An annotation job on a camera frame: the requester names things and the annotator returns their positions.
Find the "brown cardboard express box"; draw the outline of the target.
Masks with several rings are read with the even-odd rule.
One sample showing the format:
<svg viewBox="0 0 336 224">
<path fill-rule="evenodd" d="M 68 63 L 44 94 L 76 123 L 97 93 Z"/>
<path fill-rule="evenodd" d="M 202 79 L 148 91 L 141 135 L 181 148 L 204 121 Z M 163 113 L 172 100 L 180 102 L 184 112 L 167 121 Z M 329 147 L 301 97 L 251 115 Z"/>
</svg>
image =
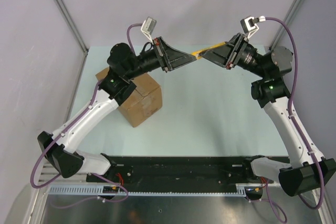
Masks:
<svg viewBox="0 0 336 224">
<path fill-rule="evenodd" d="M 148 74 L 136 77 L 111 100 L 102 91 L 95 93 L 98 105 L 86 116 L 87 119 L 92 119 L 93 126 L 113 111 L 119 110 L 132 127 L 137 127 L 162 107 L 161 87 Z"/>
</svg>

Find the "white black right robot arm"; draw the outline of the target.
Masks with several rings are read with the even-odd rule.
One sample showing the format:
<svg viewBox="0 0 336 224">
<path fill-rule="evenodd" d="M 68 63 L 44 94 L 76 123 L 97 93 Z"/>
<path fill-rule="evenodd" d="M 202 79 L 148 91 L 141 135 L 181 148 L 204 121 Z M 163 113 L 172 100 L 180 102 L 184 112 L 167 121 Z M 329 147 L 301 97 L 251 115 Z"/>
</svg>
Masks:
<svg viewBox="0 0 336 224">
<path fill-rule="evenodd" d="M 261 55 L 238 33 L 230 41 L 203 49 L 198 56 L 226 69 L 239 66 L 261 79 L 251 84 L 251 96 L 271 118 L 288 152 L 289 163 L 262 155 L 245 160 L 243 179 L 254 183 L 260 177 L 278 182 L 289 196 L 325 185 L 335 173 L 335 160 L 326 159 L 303 127 L 283 76 L 292 70 L 292 52 L 284 46 Z"/>
</svg>

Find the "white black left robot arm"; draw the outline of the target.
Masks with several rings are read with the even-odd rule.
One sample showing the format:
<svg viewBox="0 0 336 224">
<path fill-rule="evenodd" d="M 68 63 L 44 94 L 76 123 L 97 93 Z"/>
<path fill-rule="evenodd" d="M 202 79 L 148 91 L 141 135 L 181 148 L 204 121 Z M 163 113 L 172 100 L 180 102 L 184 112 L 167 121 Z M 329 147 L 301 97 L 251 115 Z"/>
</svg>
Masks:
<svg viewBox="0 0 336 224">
<path fill-rule="evenodd" d="M 96 173 L 105 182 L 115 178 L 116 169 L 102 154 L 79 152 L 86 135 L 108 114 L 120 107 L 136 89 L 133 79 L 161 68 L 173 71 L 196 61 L 196 57 L 170 47 L 161 37 L 151 49 L 136 55 L 126 43 L 114 45 L 107 59 L 107 75 L 97 82 L 90 101 L 59 129 L 51 134 L 43 131 L 38 143 L 46 159 L 63 178 L 78 172 Z"/>
</svg>

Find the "yellow utility knife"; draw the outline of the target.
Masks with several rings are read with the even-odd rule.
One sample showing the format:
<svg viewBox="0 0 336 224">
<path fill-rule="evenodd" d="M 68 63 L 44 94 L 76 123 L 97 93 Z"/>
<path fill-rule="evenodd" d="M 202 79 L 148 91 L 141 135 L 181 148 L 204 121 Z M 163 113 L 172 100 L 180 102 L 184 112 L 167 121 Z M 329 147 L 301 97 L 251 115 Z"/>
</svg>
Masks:
<svg viewBox="0 0 336 224">
<path fill-rule="evenodd" d="M 206 48 L 203 48 L 203 49 L 200 49 L 200 50 L 197 50 L 197 51 L 194 51 L 191 53 L 192 56 L 195 56 L 197 60 L 201 59 L 203 57 L 203 54 L 209 50 L 212 50 L 212 49 L 215 49 L 215 48 L 218 48 L 220 46 L 224 46 L 226 45 L 226 42 L 221 42 L 221 43 L 218 43 L 218 44 L 215 44 L 215 45 L 212 45 L 212 46 L 209 46 L 209 47 L 206 47 Z"/>
</svg>

